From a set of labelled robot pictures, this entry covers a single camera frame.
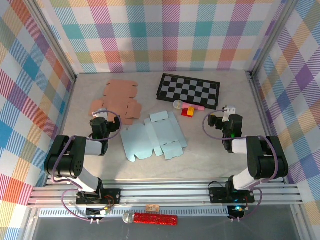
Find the black cable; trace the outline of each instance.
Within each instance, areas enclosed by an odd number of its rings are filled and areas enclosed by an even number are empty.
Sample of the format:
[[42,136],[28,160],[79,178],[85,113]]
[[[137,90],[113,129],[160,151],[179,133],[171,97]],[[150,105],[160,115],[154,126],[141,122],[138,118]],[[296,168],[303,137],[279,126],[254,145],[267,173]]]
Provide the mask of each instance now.
[[208,189],[209,189],[210,185],[213,184],[213,183],[217,183],[217,184],[219,184],[222,188],[224,188],[224,186],[222,186],[219,182],[217,182],[217,181],[212,181],[212,182],[209,183]]

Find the red glitter tube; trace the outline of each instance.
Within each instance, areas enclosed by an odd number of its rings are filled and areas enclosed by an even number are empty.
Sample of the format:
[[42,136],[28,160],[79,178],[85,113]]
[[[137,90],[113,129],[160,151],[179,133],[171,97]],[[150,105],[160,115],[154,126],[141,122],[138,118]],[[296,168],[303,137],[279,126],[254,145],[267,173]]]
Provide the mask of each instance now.
[[171,225],[178,224],[178,216],[150,213],[135,213],[133,222],[136,224],[155,224],[155,225]]

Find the chessboard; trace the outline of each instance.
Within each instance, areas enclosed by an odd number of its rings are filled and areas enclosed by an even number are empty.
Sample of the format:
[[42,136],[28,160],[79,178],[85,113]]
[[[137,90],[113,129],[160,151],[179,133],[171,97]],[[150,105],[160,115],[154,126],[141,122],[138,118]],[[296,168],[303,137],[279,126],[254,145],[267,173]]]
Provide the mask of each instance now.
[[156,99],[167,102],[181,100],[188,104],[216,110],[219,90],[220,82],[164,73]]

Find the vent grille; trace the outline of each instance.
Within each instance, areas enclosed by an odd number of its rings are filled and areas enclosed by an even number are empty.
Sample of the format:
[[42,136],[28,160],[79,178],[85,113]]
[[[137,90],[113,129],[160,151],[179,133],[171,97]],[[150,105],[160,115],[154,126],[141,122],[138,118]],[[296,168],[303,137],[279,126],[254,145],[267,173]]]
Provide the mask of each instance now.
[[[70,210],[76,214],[84,216],[86,209],[70,208]],[[228,207],[224,206],[204,206],[204,207],[161,207],[160,212],[146,212],[144,207],[114,207],[107,217],[122,217],[126,211],[132,211],[134,213],[152,213],[152,214],[165,214],[165,215],[177,215],[178,217],[223,217],[228,216]],[[58,218],[58,217],[73,217],[64,208],[42,208],[39,214],[40,218]]]

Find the white table surface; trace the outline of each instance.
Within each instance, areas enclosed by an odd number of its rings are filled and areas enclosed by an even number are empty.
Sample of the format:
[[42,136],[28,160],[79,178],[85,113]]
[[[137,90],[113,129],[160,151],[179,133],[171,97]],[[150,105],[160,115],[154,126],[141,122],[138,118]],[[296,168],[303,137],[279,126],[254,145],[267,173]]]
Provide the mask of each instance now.
[[[242,133],[246,136],[264,135],[253,94],[244,71],[185,71],[168,72],[174,75],[220,82],[218,109],[235,105],[236,113],[243,116]],[[164,155],[130,162],[126,158],[120,135],[109,141],[105,156],[86,156],[84,167],[102,180],[131,179],[203,179],[230,177],[247,167],[247,156],[230,154],[221,141],[210,139],[202,130],[202,121],[211,109],[195,111],[193,118],[181,116],[172,102],[157,100],[157,90],[163,72],[81,74],[75,84],[64,127],[64,135],[89,136],[92,132],[88,111],[91,102],[102,97],[106,83],[111,79],[138,82],[135,99],[142,104],[140,119],[143,123],[149,114],[173,111],[186,138],[184,154],[171,160]],[[222,132],[214,127],[206,129],[215,137]]]

